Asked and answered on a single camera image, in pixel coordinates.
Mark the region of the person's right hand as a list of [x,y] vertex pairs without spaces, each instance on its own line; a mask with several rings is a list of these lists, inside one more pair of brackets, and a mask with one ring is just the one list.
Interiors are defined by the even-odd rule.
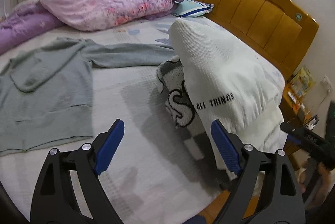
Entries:
[[298,184],[301,193],[306,191],[308,186],[307,175],[309,173],[313,174],[317,171],[319,175],[316,184],[312,188],[312,192],[308,197],[308,202],[305,205],[306,210],[310,210],[315,207],[319,207],[325,201],[326,197],[330,192],[330,187],[332,186],[332,172],[328,170],[323,163],[319,163],[317,167],[315,166],[316,161],[313,158],[307,159],[302,165],[302,171],[300,171],[298,176]]

